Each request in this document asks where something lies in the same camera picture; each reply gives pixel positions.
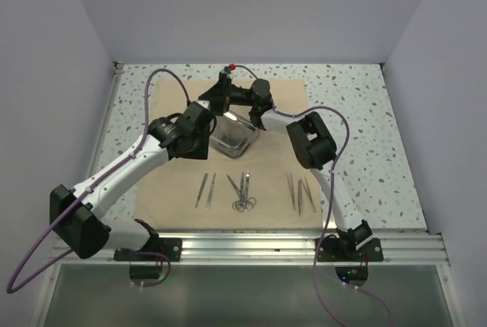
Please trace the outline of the steel ring-handled forceps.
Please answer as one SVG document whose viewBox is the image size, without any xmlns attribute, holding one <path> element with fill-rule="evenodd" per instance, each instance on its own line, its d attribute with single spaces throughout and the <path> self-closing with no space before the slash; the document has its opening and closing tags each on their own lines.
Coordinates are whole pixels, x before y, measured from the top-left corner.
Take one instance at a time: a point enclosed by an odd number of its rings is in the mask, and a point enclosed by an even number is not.
<svg viewBox="0 0 487 327">
<path fill-rule="evenodd" d="M 251 210 L 256 205 L 256 199 L 250 196 L 250 172 L 246 171 L 244 174 L 243 185 L 244 202 L 243 206 L 245 210 Z"/>
<path fill-rule="evenodd" d="M 232 180 L 232 178 L 227 175 L 228 181 L 231 184 L 231 187 L 237 194 L 237 200 L 233 203 L 232 207 L 237 211 L 247 211 L 244 209 L 244 195 L 237 187 L 236 183 Z"/>
</svg>

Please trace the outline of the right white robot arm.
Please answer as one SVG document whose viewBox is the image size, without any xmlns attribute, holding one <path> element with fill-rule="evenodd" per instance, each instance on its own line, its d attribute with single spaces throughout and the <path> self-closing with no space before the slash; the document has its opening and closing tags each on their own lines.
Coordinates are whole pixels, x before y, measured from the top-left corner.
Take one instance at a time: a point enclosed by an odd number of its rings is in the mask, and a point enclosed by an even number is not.
<svg viewBox="0 0 487 327">
<path fill-rule="evenodd" d="M 325 223 L 334 218 L 336 249 L 345 259 L 358 259 L 365 253 L 373 233 L 352 201 L 345 183 L 336 174 L 336 165 L 344 149 L 338 148 L 318 111 L 329 110 L 340 117 L 345 125 L 343 144 L 347 145 L 350 130 L 345 117 L 328 106 L 315 106 L 298 114 L 282 112 L 274 103 L 267 80 L 257 78 L 249 88 L 238 87 L 232 83 L 233 69 L 231 65 L 224 67 L 216 84 L 200 94 L 199 99 L 207 101 L 210 110 L 219 116 L 232 105 L 248 106 L 254 126 L 288 135 L 298 163 L 312 173 L 329 201 Z"/>
</svg>

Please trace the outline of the steel scalpel handle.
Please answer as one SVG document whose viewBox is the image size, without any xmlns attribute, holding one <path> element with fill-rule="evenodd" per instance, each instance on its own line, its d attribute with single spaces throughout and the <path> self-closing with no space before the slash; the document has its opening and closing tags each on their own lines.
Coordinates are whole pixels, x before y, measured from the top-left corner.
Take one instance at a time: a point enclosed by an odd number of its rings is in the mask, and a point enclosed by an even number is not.
<svg viewBox="0 0 487 327">
<path fill-rule="evenodd" d="M 304 191 L 307 195 L 307 198 L 310 202 L 310 206 L 313 210 L 313 212 L 316 214 L 317 213 L 317 208 L 316 208 L 316 205 L 314 203 L 314 199 L 313 199 L 313 196 L 312 196 L 312 193 L 311 193 L 311 189 L 310 189 L 310 185 L 309 185 L 309 182 L 307 181 L 307 177 L 304 176 L 303 179 L 302 179 L 302 182 L 303 182 L 303 187 L 304 187 Z"/>
</svg>

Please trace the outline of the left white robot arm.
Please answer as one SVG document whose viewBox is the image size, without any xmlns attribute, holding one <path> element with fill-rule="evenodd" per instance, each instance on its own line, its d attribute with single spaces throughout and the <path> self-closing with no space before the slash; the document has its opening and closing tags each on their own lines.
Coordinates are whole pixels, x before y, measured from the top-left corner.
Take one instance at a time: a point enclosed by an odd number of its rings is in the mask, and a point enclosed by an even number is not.
<svg viewBox="0 0 487 327">
<path fill-rule="evenodd" d="M 110 226 L 103 217 L 139 180 L 174 158 L 205 160 L 215 114 L 207 100 L 189 104 L 183 113 L 153 120 L 128 150 L 90 179 L 72 189 L 59 185 L 49 195 L 53 231 L 80 259 L 102 249 L 131 249 L 139 259 L 158 251 L 155 231 L 143 221 Z"/>
</svg>

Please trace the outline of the beige cloth wrap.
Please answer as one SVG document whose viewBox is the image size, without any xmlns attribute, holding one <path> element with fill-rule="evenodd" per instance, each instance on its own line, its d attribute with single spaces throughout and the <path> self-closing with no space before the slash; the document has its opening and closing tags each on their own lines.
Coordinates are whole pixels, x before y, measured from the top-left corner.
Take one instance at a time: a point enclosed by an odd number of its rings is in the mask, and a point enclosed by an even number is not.
<svg viewBox="0 0 487 327">
<path fill-rule="evenodd" d="M 158 230 L 297 230 L 322 224 L 320 186 L 287 132 L 261 131 L 231 159 L 173 159 L 137 185 L 134 216 Z"/>
</svg>

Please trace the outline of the steel instrument tray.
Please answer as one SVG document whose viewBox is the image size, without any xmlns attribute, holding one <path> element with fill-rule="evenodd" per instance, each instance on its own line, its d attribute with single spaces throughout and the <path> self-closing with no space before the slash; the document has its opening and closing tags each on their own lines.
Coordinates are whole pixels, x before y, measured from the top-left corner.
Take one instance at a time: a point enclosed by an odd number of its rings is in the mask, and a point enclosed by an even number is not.
<svg viewBox="0 0 487 327">
<path fill-rule="evenodd" d="M 248 119 L 228 111 L 217 117 L 217 125 L 209 139 L 210 146 L 229 158 L 239 158 L 259 136 L 259 129 Z"/>
</svg>

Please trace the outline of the steel pointed tweezers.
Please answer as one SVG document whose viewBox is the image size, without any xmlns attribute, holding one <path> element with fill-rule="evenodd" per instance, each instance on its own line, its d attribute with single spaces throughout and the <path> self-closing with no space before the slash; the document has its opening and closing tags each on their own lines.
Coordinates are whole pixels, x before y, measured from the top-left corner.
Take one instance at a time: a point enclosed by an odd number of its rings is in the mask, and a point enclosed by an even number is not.
<svg viewBox="0 0 487 327">
<path fill-rule="evenodd" d="M 294 192 L 294 180 L 292 173 L 287 173 L 287 181 L 288 181 L 288 187 L 289 187 L 289 192 L 291 196 L 291 203 L 293 210 L 296 210 L 296 200 L 295 200 L 295 192 Z"/>
</svg>

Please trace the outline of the steel ring-handled scissors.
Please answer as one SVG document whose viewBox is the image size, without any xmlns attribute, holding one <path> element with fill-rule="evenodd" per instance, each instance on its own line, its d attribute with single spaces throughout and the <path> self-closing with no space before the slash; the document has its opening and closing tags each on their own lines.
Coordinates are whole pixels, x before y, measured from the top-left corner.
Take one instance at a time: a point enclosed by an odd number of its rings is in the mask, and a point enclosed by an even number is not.
<svg viewBox="0 0 487 327">
<path fill-rule="evenodd" d="M 240 186 L 238 188 L 244 194 L 244 173 L 240 176 Z"/>
</svg>

